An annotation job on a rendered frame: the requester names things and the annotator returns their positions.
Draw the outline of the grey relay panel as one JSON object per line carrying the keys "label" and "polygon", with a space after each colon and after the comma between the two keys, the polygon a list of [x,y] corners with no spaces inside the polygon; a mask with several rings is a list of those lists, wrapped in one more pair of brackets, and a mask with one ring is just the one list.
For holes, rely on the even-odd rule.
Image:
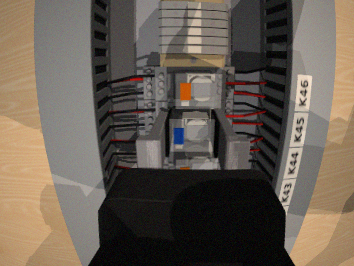
{"label": "grey relay panel", "polygon": [[175,106],[173,70],[222,74],[221,110],[286,211],[290,255],[329,128],[335,0],[35,0],[34,60],[48,163],[82,266],[100,247],[109,189],[137,168],[135,141]]}

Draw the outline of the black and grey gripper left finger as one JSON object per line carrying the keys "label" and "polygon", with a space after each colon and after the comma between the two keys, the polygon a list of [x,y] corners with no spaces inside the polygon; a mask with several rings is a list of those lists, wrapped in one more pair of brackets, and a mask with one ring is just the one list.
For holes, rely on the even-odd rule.
{"label": "black and grey gripper left finger", "polygon": [[139,135],[136,143],[137,168],[163,169],[170,153],[169,118],[172,109],[161,109],[149,135]]}

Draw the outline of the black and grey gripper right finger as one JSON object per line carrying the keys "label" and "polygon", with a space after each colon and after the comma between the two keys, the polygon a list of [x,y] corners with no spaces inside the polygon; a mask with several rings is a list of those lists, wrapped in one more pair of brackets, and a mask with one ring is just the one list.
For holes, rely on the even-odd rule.
{"label": "black and grey gripper right finger", "polygon": [[221,170],[247,169],[250,141],[246,136],[237,136],[221,109],[211,109],[215,118],[214,157]]}

